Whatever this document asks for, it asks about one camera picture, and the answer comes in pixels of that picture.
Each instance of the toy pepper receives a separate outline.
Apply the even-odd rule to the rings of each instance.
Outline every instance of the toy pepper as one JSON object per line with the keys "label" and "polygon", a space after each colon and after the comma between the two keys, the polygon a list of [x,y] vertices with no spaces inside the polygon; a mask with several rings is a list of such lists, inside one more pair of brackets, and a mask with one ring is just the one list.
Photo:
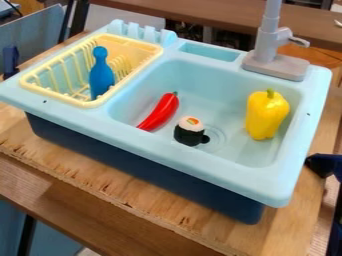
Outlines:
{"label": "toy pepper", "polygon": [[247,102],[246,130],[255,140],[272,138],[289,111],[280,93],[272,89],[254,92]]}

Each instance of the green stem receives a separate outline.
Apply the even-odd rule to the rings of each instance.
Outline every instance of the green stem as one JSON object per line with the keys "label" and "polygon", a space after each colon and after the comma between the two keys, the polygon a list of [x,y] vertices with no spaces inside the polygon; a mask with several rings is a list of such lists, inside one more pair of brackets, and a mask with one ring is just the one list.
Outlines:
{"label": "green stem", "polygon": [[267,98],[273,99],[274,98],[274,90],[271,88],[267,89]]}

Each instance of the faucet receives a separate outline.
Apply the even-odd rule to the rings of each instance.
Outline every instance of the faucet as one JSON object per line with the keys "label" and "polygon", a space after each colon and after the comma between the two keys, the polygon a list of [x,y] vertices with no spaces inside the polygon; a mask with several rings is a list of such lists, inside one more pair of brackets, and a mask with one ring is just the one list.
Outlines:
{"label": "faucet", "polygon": [[299,58],[277,54],[277,49],[288,43],[295,43],[302,47],[309,47],[310,43],[294,37],[288,27],[278,28],[281,5],[282,0],[267,0],[255,49],[246,55],[242,67],[269,76],[302,81],[310,63]]}

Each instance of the red pepper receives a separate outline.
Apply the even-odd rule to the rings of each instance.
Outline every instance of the red pepper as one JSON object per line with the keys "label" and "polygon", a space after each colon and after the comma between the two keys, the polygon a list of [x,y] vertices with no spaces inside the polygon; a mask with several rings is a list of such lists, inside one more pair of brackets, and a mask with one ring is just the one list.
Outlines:
{"label": "red pepper", "polygon": [[151,114],[137,128],[152,131],[166,123],[179,106],[177,92],[165,93]]}

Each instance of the blue bowling pin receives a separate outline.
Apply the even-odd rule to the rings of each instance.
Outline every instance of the blue bowling pin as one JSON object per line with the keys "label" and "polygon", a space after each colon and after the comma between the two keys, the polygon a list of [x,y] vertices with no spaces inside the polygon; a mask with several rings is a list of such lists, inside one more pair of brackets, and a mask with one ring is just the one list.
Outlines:
{"label": "blue bowling pin", "polygon": [[115,77],[112,69],[108,66],[106,58],[108,56],[107,49],[97,46],[93,50],[95,57],[95,65],[90,70],[89,85],[91,99],[96,100],[98,95],[108,91],[109,86],[115,84]]}

